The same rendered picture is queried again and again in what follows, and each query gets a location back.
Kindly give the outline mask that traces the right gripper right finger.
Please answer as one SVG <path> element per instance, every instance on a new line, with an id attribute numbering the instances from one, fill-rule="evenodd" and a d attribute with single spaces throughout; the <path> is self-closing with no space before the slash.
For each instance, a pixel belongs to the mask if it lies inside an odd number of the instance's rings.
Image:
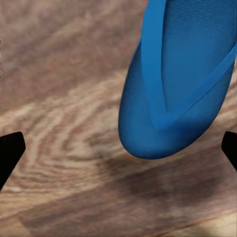
<path id="1" fill-rule="evenodd" d="M 221 149 L 237 171 L 237 133 L 226 131 Z"/>

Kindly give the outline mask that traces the sandal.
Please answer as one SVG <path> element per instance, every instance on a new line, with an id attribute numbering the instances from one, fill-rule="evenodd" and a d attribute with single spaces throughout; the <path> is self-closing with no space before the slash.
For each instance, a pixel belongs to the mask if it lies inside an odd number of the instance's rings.
<path id="1" fill-rule="evenodd" d="M 214 122 L 237 59 L 237 0 L 148 0 L 118 111 L 136 158 L 176 154 Z"/>

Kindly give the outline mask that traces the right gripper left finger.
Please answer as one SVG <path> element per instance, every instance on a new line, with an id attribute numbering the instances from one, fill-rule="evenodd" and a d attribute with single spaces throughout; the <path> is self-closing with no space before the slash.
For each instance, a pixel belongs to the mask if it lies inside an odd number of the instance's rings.
<path id="1" fill-rule="evenodd" d="M 26 145 L 21 131 L 0 137 L 0 190 L 3 188 Z"/>

